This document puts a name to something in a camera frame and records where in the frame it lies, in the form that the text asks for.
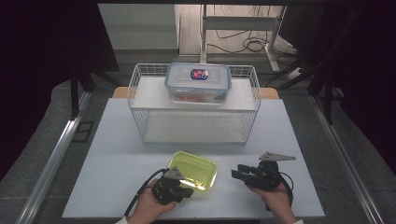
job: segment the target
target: wrist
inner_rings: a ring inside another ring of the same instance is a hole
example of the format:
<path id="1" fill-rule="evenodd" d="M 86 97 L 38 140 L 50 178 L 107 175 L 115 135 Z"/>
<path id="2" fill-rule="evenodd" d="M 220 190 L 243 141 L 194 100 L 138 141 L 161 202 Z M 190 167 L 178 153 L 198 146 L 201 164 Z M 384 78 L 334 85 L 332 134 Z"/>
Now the wrist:
<path id="1" fill-rule="evenodd" d="M 142 219 L 143 218 L 138 217 L 137 215 L 131 215 L 130 217 L 126 218 L 126 221 L 128 224 L 149 224 L 149 222 L 146 222 Z"/>

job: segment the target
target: white wire rack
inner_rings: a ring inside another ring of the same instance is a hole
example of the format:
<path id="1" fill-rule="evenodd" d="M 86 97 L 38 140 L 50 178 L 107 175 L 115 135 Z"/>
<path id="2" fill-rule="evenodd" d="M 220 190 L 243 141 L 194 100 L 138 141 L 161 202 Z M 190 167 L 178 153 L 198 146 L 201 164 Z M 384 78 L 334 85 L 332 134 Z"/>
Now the white wire rack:
<path id="1" fill-rule="evenodd" d="M 169 64 L 139 63 L 128 104 L 145 143 L 245 144 L 261 103 L 256 71 L 229 65 L 232 88 L 223 105 L 178 104 L 164 85 Z"/>

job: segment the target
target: yellow container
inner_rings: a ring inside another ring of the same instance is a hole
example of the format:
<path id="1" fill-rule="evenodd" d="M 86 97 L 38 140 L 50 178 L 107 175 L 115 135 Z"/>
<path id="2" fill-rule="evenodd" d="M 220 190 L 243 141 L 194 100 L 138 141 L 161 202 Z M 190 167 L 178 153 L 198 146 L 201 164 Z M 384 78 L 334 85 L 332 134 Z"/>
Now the yellow container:
<path id="1" fill-rule="evenodd" d="M 215 182 L 217 166 L 213 161 L 179 151 L 175 153 L 169 168 L 174 166 L 185 178 L 180 181 L 184 187 L 208 191 Z"/>

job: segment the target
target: metal bracket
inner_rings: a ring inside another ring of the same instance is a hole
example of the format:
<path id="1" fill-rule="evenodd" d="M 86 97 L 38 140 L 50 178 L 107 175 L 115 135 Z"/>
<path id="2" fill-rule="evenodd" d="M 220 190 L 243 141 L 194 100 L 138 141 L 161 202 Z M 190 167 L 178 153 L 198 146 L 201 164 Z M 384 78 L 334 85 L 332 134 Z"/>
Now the metal bracket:
<path id="1" fill-rule="evenodd" d="M 168 170 L 163 177 L 175 180 L 184 180 L 184 176 L 178 170 L 177 166 L 174 166 L 172 169 Z"/>
<path id="2" fill-rule="evenodd" d="M 260 156 L 259 159 L 261 161 L 295 161 L 296 157 L 285 156 L 267 151 L 262 156 Z"/>

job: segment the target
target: metal rail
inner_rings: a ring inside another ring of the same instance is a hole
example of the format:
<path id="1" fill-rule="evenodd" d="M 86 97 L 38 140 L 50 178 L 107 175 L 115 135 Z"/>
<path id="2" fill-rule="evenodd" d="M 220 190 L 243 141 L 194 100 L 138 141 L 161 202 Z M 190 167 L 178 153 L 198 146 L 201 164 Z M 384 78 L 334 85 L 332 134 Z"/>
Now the metal rail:
<path id="1" fill-rule="evenodd" d="M 35 188 L 30 194 L 16 223 L 32 223 L 35 219 L 35 215 L 37 214 L 37 211 L 41 203 L 43 202 L 43 199 L 50 187 L 52 179 L 53 177 L 55 177 L 55 174 L 58 171 L 59 165 L 61 164 L 62 158 L 64 157 L 64 153 L 66 152 L 77 129 L 77 126 L 81 121 L 90 97 L 90 93 L 84 92 L 79 99 L 79 112 L 77 117 L 74 120 L 69 120 L 67 122 L 64 128 L 64 132 L 59 138 L 55 149 L 53 149 L 52 154 L 50 155 L 49 160 L 44 167 L 43 172 L 41 173 L 41 176 L 35 183 Z"/>
<path id="2" fill-rule="evenodd" d="M 382 217 L 380 216 L 378 209 L 375 205 L 375 202 L 367 189 L 364 185 L 361 177 L 358 174 L 358 171 L 355 169 L 355 166 L 352 163 L 352 160 L 349 158 L 344 145 L 342 144 L 340 138 L 338 137 L 337 132 L 335 131 L 334 127 L 329 124 L 326 120 L 325 116 L 323 115 L 323 108 L 317 96 L 310 96 L 311 102 L 314 105 L 315 110 L 318 113 L 320 122 L 322 123 L 327 135 L 329 136 L 332 146 L 335 149 L 335 153 L 337 154 L 340 162 L 346 172 L 346 175 L 349 179 L 349 182 L 352 188 L 355 190 L 358 199 L 361 201 L 361 206 L 366 213 L 370 223 L 378 224 L 384 223 Z"/>

